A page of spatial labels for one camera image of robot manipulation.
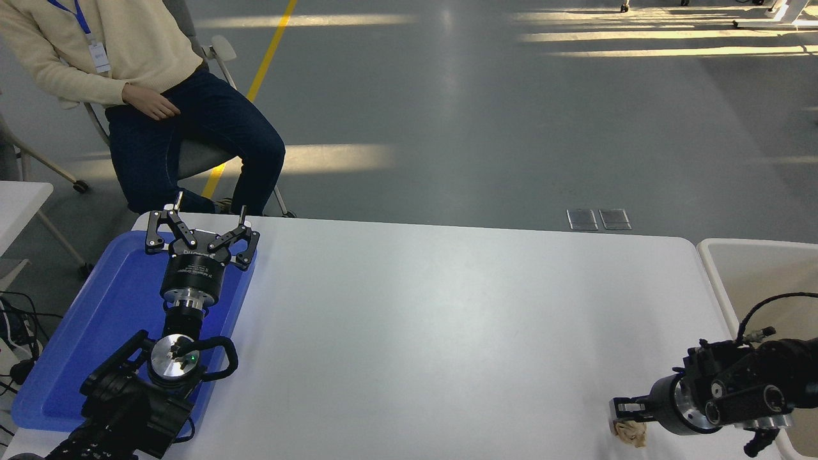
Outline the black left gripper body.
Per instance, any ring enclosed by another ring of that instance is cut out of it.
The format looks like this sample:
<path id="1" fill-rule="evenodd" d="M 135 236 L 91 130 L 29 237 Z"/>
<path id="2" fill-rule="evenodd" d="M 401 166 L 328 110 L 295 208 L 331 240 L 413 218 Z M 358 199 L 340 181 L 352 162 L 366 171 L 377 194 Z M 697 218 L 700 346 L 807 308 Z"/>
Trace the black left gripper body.
<path id="1" fill-rule="evenodd" d="M 208 248 L 215 242 L 216 233 L 196 229 L 196 248 L 187 247 L 184 239 L 177 238 L 169 246 L 169 262 L 160 287 L 161 295 L 176 291 L 197 290 L 207 295 L 220 295 L 227 263 L 231 257 L 225 248 L 211 252 Z"/>

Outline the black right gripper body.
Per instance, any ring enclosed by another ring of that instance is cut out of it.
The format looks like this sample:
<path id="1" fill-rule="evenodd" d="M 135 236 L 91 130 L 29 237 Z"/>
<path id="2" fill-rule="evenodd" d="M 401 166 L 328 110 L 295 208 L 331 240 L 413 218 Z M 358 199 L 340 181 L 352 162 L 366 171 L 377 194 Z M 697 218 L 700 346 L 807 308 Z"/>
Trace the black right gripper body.
<path id="1" fill-rule="evenodd" d="M 679 379 L 680 376 L 674 374 L 655 381 L 647 397 L 647 410 L 652 414 L 652 419 L 665 430 L 678 436 L 686 436 L 688 428 L 675 402 Z"/>

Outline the person's hand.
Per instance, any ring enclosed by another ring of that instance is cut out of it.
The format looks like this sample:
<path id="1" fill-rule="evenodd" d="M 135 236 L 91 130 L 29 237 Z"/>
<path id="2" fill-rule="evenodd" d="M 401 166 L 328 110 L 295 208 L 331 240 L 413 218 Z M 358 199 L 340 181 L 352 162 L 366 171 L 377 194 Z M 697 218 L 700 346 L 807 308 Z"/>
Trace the person's hand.
<path id="1" fill-rule="evenodd" d="M 123 102 L 155 121 L 162 121 L 181 114 L 181 110 L 167 97 L 151 88 L 140 87 L 130 82 L 123 87 L 121 98 Z"/>

